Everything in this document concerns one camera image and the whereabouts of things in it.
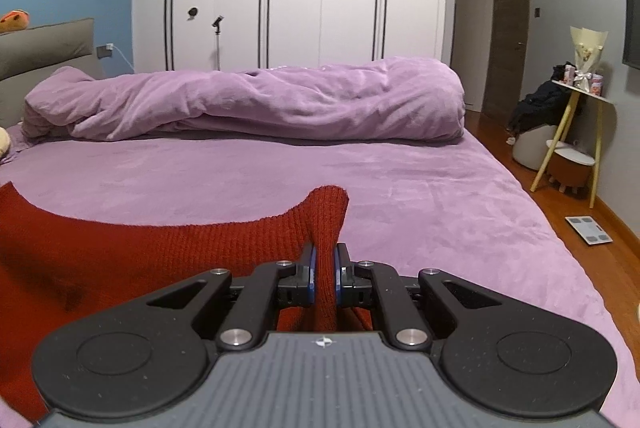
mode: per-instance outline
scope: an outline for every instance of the black jacket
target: black jacket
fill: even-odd
[[[556,65],[551,80],[564,78],[564,65]],[[509,120],[508,129],[514,134],[522,134],[541,124],[560,124],[564,110],[569,103],[571,89],[556,85],[551,80],[544,82],[533,94],[527,94],[519,102]]]

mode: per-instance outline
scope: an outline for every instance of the stuffed toy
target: stuffed toy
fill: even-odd
[[[21,9],[8,12],[0,18],[0,34],[21,31],[29,26],[29,13]]]
[[[9,151],[10,146],[11,138],[9,138],[9,134],[4,128],[0,127],[0,159],[2,159],[2,157],[4,157],[4,154]]]

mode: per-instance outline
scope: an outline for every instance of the gray gripper plate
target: gray gripper plate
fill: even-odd
[[[51,413],[44,428],[90,428]],[[491,414],[450,390],[423,354],[375,332],[272,333],[250,352],[225,354],[194,394],[113,428],[605,428],[596,413],[551,422]]]

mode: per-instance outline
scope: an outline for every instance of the door handle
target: door handle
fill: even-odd
[[[264,53],[266,56],[266,67],[269,68],[269,32],[271,27],[271,0],[267,0],[267,30],[266,30],[266,47]]]
[[[175,50],[174,50],[174,0],[171,0],[169,8],[169,36],[171,37],[171,70],[175,71]]]
[[[373,43],[371,45],[371,61],[376,59],[376,28],[378,27],[378,0],[373,6]]]
[[[164,0],[164,11],[162,13],[162,34],[164,36],[164,70],[165,71],[169,70],[169,49],[167,46],[168,31],[167,31],[167,24],[166,24],[166,10],[167,10],[168,4],[169,4],[169,1]]]
[[[260,52],[262,49],[262,0],[258,0],[258,68],[262,63],[260,60]]]
[[[385,11],[382,17],[382,54],[380,57],[385,59],[385,42],[386,42],[386,1],[385,0]]]

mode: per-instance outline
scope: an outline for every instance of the bed headboard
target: bed headboard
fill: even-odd
[[[0,127],[18,123],[24,97],[64,66],[104,78],[94,49],[93,18],[0,34]]]

